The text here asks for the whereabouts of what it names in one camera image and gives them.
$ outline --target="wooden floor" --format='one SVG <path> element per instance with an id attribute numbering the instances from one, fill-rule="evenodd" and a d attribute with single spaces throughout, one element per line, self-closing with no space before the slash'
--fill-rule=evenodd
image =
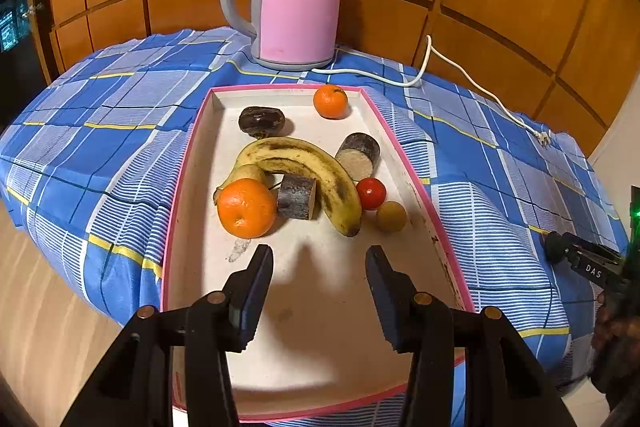
<path id="1" fill-rule="evenodd" d="M 119 331 L 66 285 L 0 203 L 0 374 L 35 424 L 60 425 Z"/>

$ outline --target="tangerine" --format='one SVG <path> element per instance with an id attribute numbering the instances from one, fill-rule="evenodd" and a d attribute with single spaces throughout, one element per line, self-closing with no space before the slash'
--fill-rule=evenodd
<path id="1" fill-rule="evenodd" d="M 223 228 L 236 237 L 260 237 L 276 218 L 276 199 L 259 181 L 242 178 L 220 191 L 218 217 Z"/>
<path id="2" fill-rule="evenodd" d="M 347 94 L 338 86 L 326 84 L 314 93 L 314 107 L 323 118 L 342 118 L 348 103 Z"/>

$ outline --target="tablecloth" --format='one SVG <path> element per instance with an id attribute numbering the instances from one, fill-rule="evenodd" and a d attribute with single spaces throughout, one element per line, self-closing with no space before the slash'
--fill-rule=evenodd
<path id="1" fill-rule="evenodd" d="M 334 67 L 398 81 L 416 73 L 347 48 L 336 50 Z M 592 356 L 594 288 L 567 263 L 549 265 L 541 234 L 570 231 L 623 251 L 620 220 L 569 135 L 551 132 L 543 148 L 494 102 L 430 74 L 402 88 L 356 74 L 271 71 L 230 28 L 110 46 L 63 73 L 4 131 L 2 199 L 66 283 L 126 323 L 140 305 L 159 306 L 178 168 L 209 88 L 304 82 L 367 89 L 433 200 L 476 309 L 501 308 L 559 385 L 580 378 Z M 458 424 L 463 397 L 459 366 Z M 297 423 L 394 425 L 401 398 Z"/>

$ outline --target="screw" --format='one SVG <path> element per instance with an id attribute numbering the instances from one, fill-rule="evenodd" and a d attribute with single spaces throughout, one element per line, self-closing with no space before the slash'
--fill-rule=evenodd
<path id="1" fill-rule="evenodd" d="M 222 304 L 226 299 L 226 295 L 223 292 L 212 292 L 207 295 L 207 301 L 210 304 Z"/>
<path id="2" fill-rule="evenodd" d="M 494 320 L 502 317 L 502 312 L 493 306 L 487 306 L 487 308 L 484 309 L 484 314 Z"/>
<path id="3" fill-rule="evenodd" d="M 418 292 L 414 295 L 414 302 L 420 306 L 428 306 L 433 302 L 433 297 L 427 292 Z"/>
<path id="4" fill-rule="evenodd" d="M 148 319 L 154 313 L 156 313 L 154 307 L 147 304 L 146 306 L 142 306 L 142 308 L 138 308 L 136 315 L 141 319 Z"/>

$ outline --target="red tomato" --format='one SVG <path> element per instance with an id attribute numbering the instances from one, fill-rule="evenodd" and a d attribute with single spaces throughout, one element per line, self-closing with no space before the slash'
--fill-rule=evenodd
<path id="1" fill-rule="evenodd" d="M 375 210 L 385 202 L 386 188 L 379 179 L 361 179 L 356 188 L 364 210 Z"/>

